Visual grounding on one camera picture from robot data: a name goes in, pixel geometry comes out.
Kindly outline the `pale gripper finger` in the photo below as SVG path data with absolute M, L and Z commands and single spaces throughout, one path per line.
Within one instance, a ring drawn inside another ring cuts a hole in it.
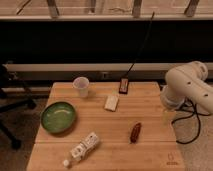
M 163 118 L 163 122 L 165 124 L 168 124 L 170 122 L 170 111 L 167 109 L 164 109 L 162 112 L 162 118 Z

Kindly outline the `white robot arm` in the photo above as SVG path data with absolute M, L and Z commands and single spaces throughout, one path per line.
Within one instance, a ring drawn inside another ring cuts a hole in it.
M 166 109 L 174 110 L 188 98 L 213 114 L 213 87 L 205 82 L 207 76 L 208 68 L 200 61 L 171 68 L 165 74 L 166 85 L 160 93 L 161 103 Z

